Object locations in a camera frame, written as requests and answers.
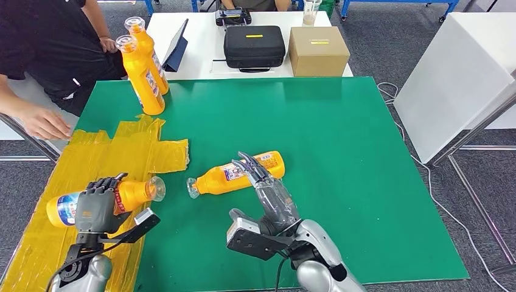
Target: black shirt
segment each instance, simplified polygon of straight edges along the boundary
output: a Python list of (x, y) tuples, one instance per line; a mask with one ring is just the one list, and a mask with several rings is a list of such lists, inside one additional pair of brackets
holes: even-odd
[(28, 72), (52, 99), (113, 74), (110, 54), (81, 7), (86, 0), (0, 0), (0, 74)]

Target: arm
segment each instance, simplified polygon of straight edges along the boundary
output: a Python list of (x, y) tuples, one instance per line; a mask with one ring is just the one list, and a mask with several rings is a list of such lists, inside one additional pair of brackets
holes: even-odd
[(292, 5), (291, 0), (274, 0), (276, 3), (277, 11), (287, 11), (287, 9)]
[(31, 136), (43, 139), (69, 139), (68, 126), (53, 111), (20, 99), (9, 88), (7, 76), (0, 74), (0, 113), (19, 118)]
[(104, 15), (102, 15), (102, 11), (100, 10), (97, 0), (84, 0), (82, 11), (97, 32), (97, 35), (100, 39), (100, 44), (102, 45), (102, 50), (104, 52), (109, 51), (110, 53), (116, 52), (116, 46), (110, 37), (110, 31), (106, 24), (106, 20), (104, 19)]
[(226, 9), (235, 9), (235, 5), (233, 4), (232, 0), (222, 0), (222, 4), (224, 4)]

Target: robotic arm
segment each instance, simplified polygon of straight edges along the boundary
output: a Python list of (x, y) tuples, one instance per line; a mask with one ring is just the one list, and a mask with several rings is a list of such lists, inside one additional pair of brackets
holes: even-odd
[[(127, 173), (121, 173), (91, 182), (79, 195), (75, 215), (76, 243), (68, 249), (64, 265), (51, 277), (46, 291), (104, 292), (112, 264), (103, 253), (122, 243), (135, 243), (159, 223), (158, 216), (146, 208), (134, 218), (135, 227), (113, 238), (108, 237), (117, 232), (130, 215), (130, 212), (113, 214), (114, 193), (125, 176)], [(104, 249), (104, 243), (114, 245)]]
[(249, 178), (265, 214), (256, 221), (238, 209), (229, 211), (233, 224), (227, 247), (262, 260), (276, 253), (290, 258), (299, 284), (310, 292), (365, 292), (326, 231), (317, 222), (300, 218), (283, 183), (252, 156), (242, 152), (239, 156), (245, 162), (232, 163)]

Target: white cable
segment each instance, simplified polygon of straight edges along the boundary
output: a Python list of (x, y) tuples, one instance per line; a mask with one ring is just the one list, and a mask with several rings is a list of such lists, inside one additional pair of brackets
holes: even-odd
[[(396, 89), (396, 92), (392, 96), (389, 93), (385, 92), (384, 90), (380, 89), (380, 85), (390, 85), (390, 86), (392, 86), (392, 87), (394, 87)], [(398, 95), (398, 86), (396, 86), (396, 85), (394, 85), (392, 83), (389, 83), (389, 82), (381, 82), (381, 83), (378, 83), (377, 87), (378, 87), (378, 90), (380, 92), (386, 94), (387, 96), (389, 96), (391, 98), (391, 99), (385, 100), (385, 105), (392, 105), (394, 99)], [(405, 141), (405, 131), (403, 130), (403, 128), (398, 123), (396, 123), (396, 122), (394, 122), (394, 123), (400, 129), (403, 141)], [(489, 268), (487, 267), (486, 261), (484, 260), (484, 258), (482, 257), (482, 255), (480, 254), (478, 249), (476, 248), (475, 242), (473, 241), (473, 238), (471, 237), (471, 233), (470, 233), (469, 229), (467, 229), (467, 227), (462, 222), (460, 222), (457, 218), (455, 218), (455, 216), (453, 216), (452, 213), (450, 213), (450, 211), (448, 211), (448, 209), (446, 209), (438, 200), (436, 200), (434, 198), (434, 195), (432, 193), (432, 180), (431, 180), (431, 171), (430, 171), (430, 169), (425, 164), (423, 164), (423, 162), (421, 162), (417, 158), (415, 158), (412, 154), (410, 154), (410, 157), (412, 157), (412, 159), (414, 161), (416, 161), (419, 165), (421, 165), (424, 169), (427, 170), (427, 172), (428, 172), (428, 193), (430, 194), (430, 198), (432, 199), (432, 201), (434, 201), (434, 203), (436, 203), (442, 210), (444, 210), (444, 212), (446, 212), (446, 214), (448, 214), (452, 219), (454, 219), (455, 222), (457, 222), (466, 231), (466, 234), (468, 235), (468, 238), (469, 238), (469, 241), (471, 243), (471, 246), (475, 250), (476, 254), (478, 255), (478, 258), (482, 262), (482, 265), (484, 265), (484, 268), (486, 269), (489, 277), (491, 277), (493, 282), (495, 282), (503, 291), (510, 292), (509, 290), (507, 290), (507, 288), (502, 286), (502, 284), (500, 284), (499, 281), (496, 280), (495, 276), (491, 273), (491, 270), (489, 270)]]

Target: black case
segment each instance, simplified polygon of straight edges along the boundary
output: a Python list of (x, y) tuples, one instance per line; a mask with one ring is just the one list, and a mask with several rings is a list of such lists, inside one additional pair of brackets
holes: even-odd
[(224, 54), (230, 68), (279, 67), (285, 43), (278, 26), (230, 26), (224, 37)]

